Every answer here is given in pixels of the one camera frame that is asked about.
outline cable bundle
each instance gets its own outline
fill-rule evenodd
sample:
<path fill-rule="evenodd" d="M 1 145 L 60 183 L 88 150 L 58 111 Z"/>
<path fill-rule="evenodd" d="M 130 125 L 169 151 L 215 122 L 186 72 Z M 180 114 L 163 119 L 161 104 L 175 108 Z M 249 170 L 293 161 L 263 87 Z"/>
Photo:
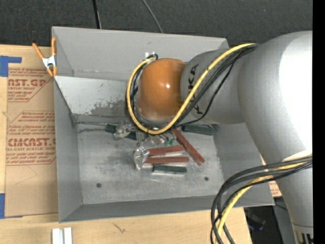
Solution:
<path fill-rule="evenodd" d="M 134 122 L 134 124 L 141 129 L 142 131 L 151 134 L 151 135 L 159 135 L 162 134 L 168 130 L 192 124 L 194 122 L 197 122 L 201 120 L 209 111 L 210 106 L 212 105 L 212 102 L 219 92 L 220 88 L 222 87 L 223 83 L 227 79 L 230 71 L 232 70 L 234 63 L 236 62 L 237 59 L 241 58 L 245 54 L 251 52 L 253 49 L 255 49 L 257 45 L 254 43 L 248 43 L 248 44 L 242 44 L 238 45 L 234 48 L 231 48 L 227 50 L 226 52 L 222 53 L 218 58 L 216 58 L 208 67 L 207 69 L 202 73 L 202 75 L 199 77 L 199 79 L 196 81 L 193 89 L 190 91 L 189 95 L 185 99 L 183 105 L 180 107 L 179 111 L 176 113 L 175 117 L 163 128 L 156 128 L 153 129 L 152 127 L 149 126 L 144 126 L 144 124 L 140 123 L 138 119 L 134 115 L 134 102 L 133 98 L 135 94 L 137 93 L 137 87 L 135 87 L 136 79 L 139 77 L 139 74 L 141 70 L 144 68 L 146 64 L 148 64 L 150 61 L 157 59 L 157 55 L 153 54 L 147 57 L 145 60 L 143 60 L 132 72 L 127 89 L 126 89 L 126 102 L 127 102 L 127 110 L 128 113 Z M 213 68 L 217 66 L 217 64 L 220 64 L 218 68 L 214 71 L 212 74 L 212 77 L 208 80 L 208 82 L 200 89 L 200 92 L 195 96 L 195 98 L 192 100 L 194 94 L 198 90 L 199 86 L 201 83 L 204 81 L 204 79 L 207 77 L 208 73 L 210 73 Z M 216 91 L 214 92 L 207 109 L 205 110 L 205 113 L 196 120 L 190 121 L 185 124 L 181 124 L 180 122 L 193 110 L 193 108 L 197 105 L 199 100 L 202 98 L 202 96 L 206 93 L 206 91 L 211 87 L 213 82 L 228 68 L 228 72 L 220 82 L 219 86 L 217 87 Z"/>
<path fill-rule="evenodd" d="M 219 244 L 223 244 L 221 240 L 220 234 L 222 229 L 224 230 L 228 240 L 231 244 L 235 244 L 232 239 L 230 233 L 227 230 L 225 225 L 225 220 L 232 209 L 232 207 L 236 204 L 239 198 L 247 192 L 253 185 L 262 184 L 265 182 L 277 180 L 289 176 L 291 174 L 297 173 L 303 169 L 312 167 L 312 156 L 308 156 L 305 158 L 300 158 L 292 161 L 285 161 L 280 163 L 275 163 L 271 165 L 262 165 L 254 168 L 250 168 L 239 172 L 228 180 L 224 182 L 221 186 L 218 194 L 214 198 L 212 208 L 211 208 L 211 223 L 212 228 L 210 232 L 210 241 L 213 244 L 213 234 L 216 237 L 216 241 Z M 221 197 L 222 195 L 229 190 L 231 187 L 238 185 L 240 183 L 249 181 L 245 186 L 240 189 L 234 191 L 227 201 L 221 205 Z"/>

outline black cord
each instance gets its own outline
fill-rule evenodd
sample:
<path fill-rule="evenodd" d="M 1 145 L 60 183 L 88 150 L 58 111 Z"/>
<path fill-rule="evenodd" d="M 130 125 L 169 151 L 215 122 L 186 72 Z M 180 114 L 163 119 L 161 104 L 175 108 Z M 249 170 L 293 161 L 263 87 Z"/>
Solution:
<path fill-rule="evenodd" d="M 151 11 L 150 7 L 148 6 L 147 2 L 146 2 L 145 0 L 142 0 L 142 2 L 143 2 L 144 5 L 147 7 L 147 9 L 148 9 L 149 13 L 151 14 L 153 20 L 154 20 L 155 23 L 157 24 L 157 26 L 158 26 L 160 32 L 163 34 L 164 31 L 163 31 L 163 29 L 160 27 L 160 24 L 158 23 L 158 20 L 157 20 L 156 17 L 154 16 L 154 14 L 153 14 L 153 12 Z"/>
<path fill-rule="evenodd" d="M 215 197 L 213 203 L 212 203 L 212 208 L 211 208 L 211 220 L 213 221 L 215 218 L 215 208 L 217 207 L 217 210 L 220 211 L 220 207 L 221 207 L 221 197 L 222 194 L 227 191 L 229 188 L 231 188 L 232 186 L 239 184 L 241 182 L 247 181 L 247 180 L 251 180 L 254 178 L 257 178 L 259 176 L 266 176 L 266 175 L 275 175 L 274 174 L 270 174 L 267 172 L 262 172 L 262 173 L 255 173 L 255 174 L 251 174 L 248 175 L 250 173 L 259 171 L 259 170 L 265 170 L 265 169 L 274 169 L 274 168 L 279 168 L 282 167 L 283 165 L 292 165 L 292 164 L 297 164 L 297 163 L 301 163 L 301 162 L 309 162 L 312 161 L 312 157 L 306 157 L 306 158 L 301 158 L 298 160 L 291 160 L 291 161 L 286 161 L 286 162 L 278 162 L 278 163 L 274 163 L 274 164 L 270 164 L 270 165 L 262 165 L 262 166 L 257 166 L 257 167 L 253 167 L 253 168 L 249 168 L 246 169 L 244 171 L 241 171 L 233 176 L 231 176 L 229 179 L 227 179 L 223 185 L 221 186 L 217 196 Z M 226 233 L 226 235 L 228 236 L 228 230 L 226 228 L 226 225 L 224 226 L 224 231 Z"/>
<path fill-rule="evenodd" d="M 218 211 L 218 215 L 217 215 L 217 217 L 216 217 L 216 218 L 214 219 L 214 221 L 212 222 L 212 228 L 211 228 L 211 232 L 210 232 L 210 241 L 211 241 L 211 243 L 214 243 L 214 241 L 213 241 L 213 232 L 214 232 L 214 233 L 215 233 L 215 236 L 216 236 L 216 238 L 217 238 L 217 240 L 218 240 L 218 242 L 219 242 L 220 244 L 223 244 L 223 242 L 222 242 L 222 240 L 221 240 L 221 238 L 220 238 L 220 236 L 219 236 L 219 234 L 218 234 L 218 232 L 217 232 L 217 230 L 216 230 L 216 223 L 217 223 L 217 221 L 220 219 L 220 217 L 222 216 L 222 213 L 224 212 L 225 208 L 226 208 L 227 205 L 230 203 L 230 201 L 232 200 L 232 198 L 233 198 L 233 197 L 234 197 L 234 196 L 235 196 L 239 191 L 241 191 L 241 190 L 244 189 L 244 188 L 251 187 L 251 186 L 253 186 L 253 185 L 259 185 L 259 184 L 262 184 L 262 183 L 265 183 L 265 182 L 268 182 L 268 181 L 274 181 L 274 180 L 278 180 L 278 179 L 281 179 L 281 178 L 287 177 L 287 176 L 289 176 L 289 175 L 291 175 L 291 174 L 294 174 L 294 173 L 299 172 L 300 170 L 307 169 L 307 168 L 310 168 L 310 167 L 312 167 L 312 161 L 311 161 L 311 162 L 308 162 L 308 163 L 306 163 L 306 164 L 300 165 L 300 166 L 298 166 L 298 167 L 292 169 L 292 170 L 289 171 L 289 172 L 284 172 L 284 173 L 282 173 L 281 175 L 275 176 L 275 177 L 273 177 L 273 178 L 268 178 L 268 179 L 264 179 L 264 180 L 261 180 L 261 181 L 258 181 L 258 182 L 250 183 L 250 184 L 245 185 L 245 186 L 241 187 L 240 189 L 236 190 L 236 191 L 235 191 L 233 194 L 231 194 L 231 196 L 227 199 L 227 201 L 225 202 L 225 204 L 224 204 L 224 205 L 222 206 L 222 208 Z"/>
<path fill-rule="evenodd" d="M 102 29 L 102 24 L 101 24 L 101 21 L 100 21 L 100 14 L 99 14 L 98 9 L 97 9 L 96 0 L 92 0 L 92 5 L 93 5 L 93 10 L 95 12 L 97 29 Z"/>
<path fill-rule="evenodd" d="M 221 89 L 222 85 L 224 84 L 225 80 L 227 79 L 227 77 L 230 74 L 230 71 L 232 70 L 236 60 L 240 59 L 242 56 L 250 53 L 252 50 L 254 50 L 258 45 L 254 44 L 251 46 L 247 46 L 242 48 L 240 51 L 236 51 L 234 53 L 232 53 L 225 61 L 222 62 L 222 64 L 219 66 L 219 68 L 214 72 L 213 76 L 209 79 L 209 81 L 204 85 L 204 87 L 201 89 L 200 93 L 198 93 L 198 95 L 195 97 L 195 99 L 192 101 L 192 103 L 190 104 L 190 106 L 187 108 L 187 110 L 182 114 L 182 116 L 178 119 L 176 125 L 174 126 L 174 128 L 177 127 L 181 127 L 181 126 L 185 126 L 185 125 L 189 125 L 195 122 L 200 121 L 203 117 L 206 116 L 206 114 L 208 113 L 212 102 L 215 98 L 215 96 L 218 94 L 219 90 Z M 189 121 L 187 123 L 183 123 L 183 124 L 179 124 L 192 110 L 193 108 L 198 104 L 198 102 L 200 101 L 200 99 L 202 98 L 202 96 L 205 94 L 205 92 L 210 88 L 210 86 L 214 83 L 214 81 L 229 67 L 230 69 L 228 70 L 227 74 L 225 75 L 225 77 L 222 79 L 220 85 L 218 86 L 218 88 L 216 89 L 216 91 L 214 92 L 204 114 L 193 121 Z"/>

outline black carpet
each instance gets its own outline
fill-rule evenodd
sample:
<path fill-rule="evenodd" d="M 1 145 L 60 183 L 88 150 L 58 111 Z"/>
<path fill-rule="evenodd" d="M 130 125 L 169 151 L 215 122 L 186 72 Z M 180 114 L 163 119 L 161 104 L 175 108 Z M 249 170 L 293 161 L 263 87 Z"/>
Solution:
<path fill-rule="evenodd" d="M 312 29 L 313 0 L 146 0 L 165 33 L 262 43 Z M 141 0 L 97 0 L 102 28 L 159 32 Z M 91 0 L 0 0 L 0 43 L 49 45 L 51 26 L 96 28 Z"/>

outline yellow cable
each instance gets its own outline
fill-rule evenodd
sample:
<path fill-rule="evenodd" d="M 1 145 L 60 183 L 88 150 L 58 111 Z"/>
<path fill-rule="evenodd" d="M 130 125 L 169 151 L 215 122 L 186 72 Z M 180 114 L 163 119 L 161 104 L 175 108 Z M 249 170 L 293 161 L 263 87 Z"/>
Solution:
<path fill-rule="evenodd" d="M 301 162 L 301 163 L 298 163 L 298 164 L 292 164 L 292 165 L 284 165 L 284 166 L 281 166 L 279 168 L 275 168 L 275 169 L 270 169 L 270 171 L 276 171 L 276 170 L 284 170 L 284 169 L 290 169 L 290 168 L 294 168 L 294 167 L 297 167 L 297 166 L 300 166 L 302 164 L 305 164 L 306 162 Z M 247 185 L 249 184 L 252 184 L 254 182 L 259 182 L 259 181 L 262 181 L 264 179 L 268 179 L 268 178 L 272 178 L 271 175 L 269 176 L 261 176 L 261 177 L 258 177 L 258 178 L 255 178 L 253 180 L 251 180 Z M 239 200 L 239 198 L 244 194 L 246 193 L 252 186 L 247 186 L 243 189 L 241 189 L 232 199 L 231 201 L 229 202 L 228 206 L 226 207 L 226 209 L 224 210 L 224 213 L 222 215 L 222 217 L 220 218 L 220 222 L 219 222 L 219 225 L 218 225 L 218 233 L 219 235 L 221 235 L 221 231 L 222 231 L 222 228 L 224 226 L 224 223 L 225 223 L 225 220 L 227 218 L 227 216 L 229 215 L 229 212 L 231 211 L 231 209 L 233 208 L 233 206 L 236 204 L 236 202 Z"/>
<path fill-rule="evenodd" d="M 202 83 L 202 81 L 204 80 L 204 78 L 208 75 L 209 71 L 214 68 L 222 59 L 224 59 L 225 57 L 227 57 L 229 54 L 250 46 L 250 45 L 254 45 L 254 43 L 246 43 L 246 44 L 242 44 L 242 45 L 238 45 L 234 48 L 231 48 L 230 50 L 224 52 L 222 55 L 220 55 L 217 59 L 215 59 L 210 65 L 209 67 L 202 73 L 202 75 L 199 77 L 198 81 L 196 82 L 195 86 L 193 87 L 193 89 L 190 91 L 189 95 L 187 96 L 187 98 L 185 99 L 183 105 L 180 107 L 179 111 L 177 112 L 177 114 L 175 115 L 175 117 L 168 123 L 168 125 L 166 125 L 165 127 L 159 129 L 159 130 L 151 130 L 149 128 L 144 127 L 142 124 L 140 124 L 140 122 L 137 120 L 137 118 L 135 117 L 134 113 L 133 113 L 133 109 L 131 106 L 131 99 L 130 99 L 130 90 L 131 90 L 131 85 L 132 85 L 132 81 L 133 78 L 136 74 L 136 72 L 138 71 L 139 68 L 141 68 L 143 65 L 145 65 L 147 62 L 149 62 L 150 60 L 154 59 L 154 58 L 149 58 L 149 59 L 145 59 L 144 61 L 142 61 L 132 72 L 130 79 L 128 81 L 128 85 L 127 85 L 127 89 L 126 89 L 126 101 L 127 101 L 127 108 L 128 111 L 130 113 L 130 116 L 133 120 L 133 122 L 137 125 L 137 127 L 145 132 L 147 132 L 148 134 L 151 135 L 158 135 L 161 134 L 165 131 L 167 131 L 169 128 L 172 127 L 172 125 L 178 120 L 178 118 L 181 116 L 181 114 L 183 113 L 183 111 L 185 110 L 186 106 L 188 105 L 188 103 L 190 102 L 191 98 L 193 97 L 194 93 L 197 91 L 197 89 L 199 88 L 200 84 Z"/>

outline blue tape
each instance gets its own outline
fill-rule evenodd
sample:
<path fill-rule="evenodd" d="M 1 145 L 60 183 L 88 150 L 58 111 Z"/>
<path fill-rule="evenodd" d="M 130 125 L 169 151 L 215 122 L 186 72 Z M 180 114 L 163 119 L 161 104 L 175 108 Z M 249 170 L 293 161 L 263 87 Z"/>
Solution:
<path fill-rule="evenodd" d="M 0 219 L 5 217 L 5 194 L 0 193 Z"/>
<path fill-rule="evenodd" d="M 21 63 L 21 57 L 0 56 L 0 77 L 8 77 L 9 63 Z"/>

